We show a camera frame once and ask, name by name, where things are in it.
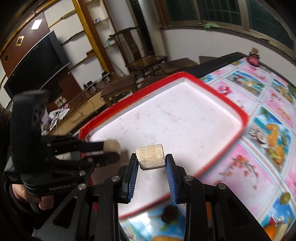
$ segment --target red and white tray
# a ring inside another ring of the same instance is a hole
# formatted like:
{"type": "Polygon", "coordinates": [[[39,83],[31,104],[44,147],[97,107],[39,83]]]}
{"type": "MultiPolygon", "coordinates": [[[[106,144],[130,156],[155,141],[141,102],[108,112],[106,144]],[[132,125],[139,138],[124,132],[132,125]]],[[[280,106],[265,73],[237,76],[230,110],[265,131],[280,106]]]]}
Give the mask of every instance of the red and white tray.
{"type": "MultiPolygon", "coordinates": [[[[162,144],[187,174],[209,169],[244,131],[247,114],[198,78],[180,72],[162,79],[113,105],[80,131],[88,141],[116,139],[128,162],[142,146],[162,144]]],[[[101,182],[103,169],[92,174],[101,182]]],[[[139,169],[130,204],[119,204],[123,218],[168,197],[165,169],[139,169]]]]}

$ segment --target metal bolt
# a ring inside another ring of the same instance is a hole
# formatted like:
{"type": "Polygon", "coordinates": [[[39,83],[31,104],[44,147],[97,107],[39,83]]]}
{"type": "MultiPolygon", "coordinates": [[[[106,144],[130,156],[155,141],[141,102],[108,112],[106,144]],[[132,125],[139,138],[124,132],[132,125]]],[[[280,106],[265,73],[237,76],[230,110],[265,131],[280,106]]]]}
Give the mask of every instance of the metal bolt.
{"type": "Polygon", "coordinates": [[[184,180],[187,181],[187,182],[190,182],[193,180],[193,176],[190,176],[190,175],[187,175],[184,177],[184,180]]]}
{"type": "Polygon", "coordinates": [[[120,176],[113,176],[113,177],[111,178],[111,180],[112,180],[113,182],[118,182],[118,181],[120,180],[120,176]]]}
{"type": "Polygon", "coordinates": [[[218,188],[224,190],[227,188],[227,186],[224,183],[219,183],[218,188]]]}
{"type": "Polygon", "coordinates": [[[85,170],[81,170],[81,171],[79,171],[79,174],[80,174],[80,176],[85,176],[85,170]]]}
{"type": "Polygon", "coordinates": [[[86,184],[85,184],[85,183],[81,183],[81,184],[79,184],[79,185],[78,185],[78,189],[79,189],[79,190],[84,190],[84,189],[86,189],[86,184]]]}

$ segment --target brown wall panel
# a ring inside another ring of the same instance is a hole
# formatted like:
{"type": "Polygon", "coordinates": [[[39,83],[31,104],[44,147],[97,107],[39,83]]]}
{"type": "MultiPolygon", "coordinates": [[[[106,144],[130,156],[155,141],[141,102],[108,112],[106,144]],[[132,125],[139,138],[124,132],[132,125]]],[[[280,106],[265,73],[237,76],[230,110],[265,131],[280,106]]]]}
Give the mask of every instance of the brown wall panel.
{"type": "Polygon", "coordinates": [[[63,96],[67,102],[72,100],[76,95],[78,95],[82,90],[78,83],[76,82],[74,76],[70,72],[68,74],[69,69],[65,67],[63,70],[61,70],[55,77],[53,77],[49,83],[52,84],[53,82],[57,81],[58,84],[63,89],[63,92],[57,96],[49,105],[47,106],[47,111],[53,111],[56,110],[58,107],[54,103],[60,96],[63,96]]]}
{"type": "Polygon", "coordinates": [[[16,65],[21,61],[25,54],[46,34],[50,31],[48,29],[43,12],[33,18],[19,33],[11,43],[7,46],[1,55],[1,62],[7,76],[11,74],[16,65]],[[42,19],[38,29],[32,30],[32,25],[35,20],[42,19]],[[21,46],[15,46],[18,37],[24,36],[21,46]],[[9,54],[8,61],[4,61],[5,55],[9,54]]]}

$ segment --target yellow wooden column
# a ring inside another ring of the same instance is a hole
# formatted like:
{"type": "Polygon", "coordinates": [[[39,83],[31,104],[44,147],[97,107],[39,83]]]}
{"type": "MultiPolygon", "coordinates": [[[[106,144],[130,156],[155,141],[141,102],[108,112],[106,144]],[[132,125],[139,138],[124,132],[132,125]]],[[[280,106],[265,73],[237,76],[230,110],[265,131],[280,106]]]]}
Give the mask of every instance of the yellow wooden column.
{"type": "Polygon", "coordinates": [[[72,0],[72,2],[103,70],[108,73],[114,72],[113,65],[111,64],[97,29],[91,19],[85,0],[72,0]]]}

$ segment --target human hand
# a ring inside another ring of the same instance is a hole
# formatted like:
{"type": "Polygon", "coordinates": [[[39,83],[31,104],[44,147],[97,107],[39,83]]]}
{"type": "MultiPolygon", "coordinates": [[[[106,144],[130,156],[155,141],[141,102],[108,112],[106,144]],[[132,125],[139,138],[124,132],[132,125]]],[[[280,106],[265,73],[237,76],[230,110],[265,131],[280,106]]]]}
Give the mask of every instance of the human hand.
{"type": "Polygon", "coordinates": [[[38,203],[39,208],[42,210],[48,210],[52,209],[54,205],[54,196],[44,196],[44,197],[37,197],[28,192],[28,190],[25,188],[22,184],[13,184],[12,190],[15,195],[15,197],[20,201],[28,201],[33,203],[38,203]]]}

